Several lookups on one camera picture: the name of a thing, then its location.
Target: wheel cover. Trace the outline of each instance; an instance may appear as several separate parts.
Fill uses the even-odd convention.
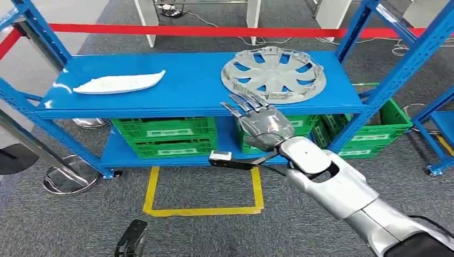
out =
[[[222,83],[235,94],[253,92],[271,104],[297,103],[323,91],[323,67],[295,50],[264,47],[244,50],[228,61]]]

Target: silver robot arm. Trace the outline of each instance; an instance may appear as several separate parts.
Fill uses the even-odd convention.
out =
[[[229,96],[244,112],[221,103],[249,136],[245,141],[270,155],[289,160],[285,175],[338,220],[344,220],[377,256],[454,256],[454,239],[448,231],[413,221],[386,204],[366,178],[336,154],[322,150],[294,129],[282,113],[251,92]],[[231,153],[214,151],[210,163],[218,167],[248,169],[265,161],[238,161]],[[317,176],[330,178],[319,181]]]
[[[400,213],[379,198],[366,178],[338,155],[321,150],[304,137],[293,137],[279,146],[294,169],[286,176],[327,212],[344,220],[377,256],[454,256],[454,239]],[[315,182],[307,175],[328,172]]]

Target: red barrier tape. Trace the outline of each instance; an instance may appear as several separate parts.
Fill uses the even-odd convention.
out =
[[[15,28],[8,34],[8,36],[5,37],[2,43],[0,43],[0,60],[13,47],[20,37],[20,32]]]
[[[138,26],[105,24],[50,24],[56,32],[126,34],[126,35],[165,35],[165,36],[262,36],[262,37],[343,37],[346,29],[319,28],[244,28],[244,27],[193,27],[193,26]],[[416,36],[424,28],[409,28]],[[391,37],[398,35],[391,28],[365,28],[360,38]]]

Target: stacked crates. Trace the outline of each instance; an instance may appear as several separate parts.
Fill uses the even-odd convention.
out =
[[[351,120],[351,115],[324,115],[314,126],[313,136],[321,148],[327,148],[333,138]],[[362,127],[339,152],[342,158],[371,158],[413,126],[408,116],[394,100],[389,100],[379,112],[378,124]]]
[[[217,147],[214,117],[111,119],[140,158],[208,155]]]
[[[288,115],[287,119],[292,123],[295,128],[295,135],[308,136],[315,124],[320,119],[320,115]],[[238,139],[241,147],[241,152],[244,154],[256,154],[262,151],[258,148],[252,147],[245,143],[244,137],[249,136],[243,129],[237,124],[238,127]]]

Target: gray carpet floor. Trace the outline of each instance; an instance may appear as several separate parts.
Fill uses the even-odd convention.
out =
[[[310,1],[264,1],[261,26],[316,27]],[[203,18],[224,26],[245,26],[243,6],[191,6]],[[138,24],[132,1],[111,0],[99,23]],[[193,16],[162,18],[162,24],[203,25]],[[376,19],[370,26],[380,25]],[[379,81],[399,57],[393,42],[358,44],[345,68],[353,82]],[[312,39],[291,40],[286,48],[333,50]],[[142,36],[91,35],[80,54],[112,52],[196,52],[249,49],[239,39],[159,36],[150,49]],[[399,105],[427,102],[453,83],[453,53],[440,49],[396,94]],[[85,131],[58,121],[99,155],[108,129]],[[45,133],[33,133],[62,156],[68,151]],[[425,175],[434,156],[415,133],[404,135],[372,160],[351,160],[381,197],[407,214],[425,215],[454,231],[454,170]],[[350,228],[282,178],[261,170],[265,208],[256,215],[152,218],[142,212],[149,169],[128,169],[90,191],[67,198],[47,194],[41,185],[49,165],[36,165],[0,181],[0,251],[4,256],[112,256],[134,218],[149,222],[144,256],[369,256]],[[154,209],[251,206],[250,174],[209,167],[161,168]]]

